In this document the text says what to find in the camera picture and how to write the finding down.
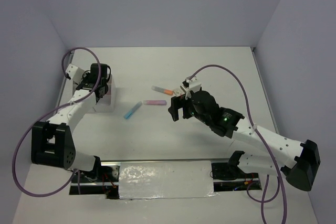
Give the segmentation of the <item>purple pink case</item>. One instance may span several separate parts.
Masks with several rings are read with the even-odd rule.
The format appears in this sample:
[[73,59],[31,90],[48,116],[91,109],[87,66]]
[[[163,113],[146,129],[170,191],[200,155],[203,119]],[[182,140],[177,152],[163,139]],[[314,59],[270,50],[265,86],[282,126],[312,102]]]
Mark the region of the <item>purple pink case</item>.
[[144,100],[144,105],[160,105],[165,106],[167,105],[167,102],[165,100]]

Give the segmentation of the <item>blue highlighter marker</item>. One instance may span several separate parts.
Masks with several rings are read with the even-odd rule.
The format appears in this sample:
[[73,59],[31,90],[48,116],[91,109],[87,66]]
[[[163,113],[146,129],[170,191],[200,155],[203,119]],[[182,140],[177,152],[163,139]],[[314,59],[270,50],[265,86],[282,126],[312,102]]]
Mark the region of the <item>blue highlighter marker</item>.
[[124,119],[128,120],[140,107],[142,106],[142,101],[139,101],[134,107],[132,107],[125,115]]

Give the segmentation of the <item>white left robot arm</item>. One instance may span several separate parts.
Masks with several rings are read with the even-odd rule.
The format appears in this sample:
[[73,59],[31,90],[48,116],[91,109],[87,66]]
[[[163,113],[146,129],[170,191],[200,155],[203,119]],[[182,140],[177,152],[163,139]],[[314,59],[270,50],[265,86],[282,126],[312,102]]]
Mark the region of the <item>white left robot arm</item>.
[[32,128],[31,161],[34,164],[77,169],[90,181],[98,181],[103,174],[101,159],[75,148],[72,133],[81,119],[108,93],[111,68],[93,63],[88,71],[73,64],[66,69],[66,77],[77,86],[69,106],[60,109],[45,122]]

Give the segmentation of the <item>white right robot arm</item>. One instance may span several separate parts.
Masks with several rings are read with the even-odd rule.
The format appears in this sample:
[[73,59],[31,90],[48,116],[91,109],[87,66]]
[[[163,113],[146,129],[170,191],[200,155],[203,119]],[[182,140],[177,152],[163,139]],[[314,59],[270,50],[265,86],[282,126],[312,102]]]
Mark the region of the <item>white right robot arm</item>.
[[314,141],[291,140],[261,126],[252,125],[241,113],[219,106],[207,91],[193,92],[171,98],[168,109],[173,121],[196,118],[220,137],[244,142],[267,153],[258,157],[246,151],[234,151],[228,171],[233,177],[244,173],[283,175],[296,189],[311,191],[321,163],[318,146]]

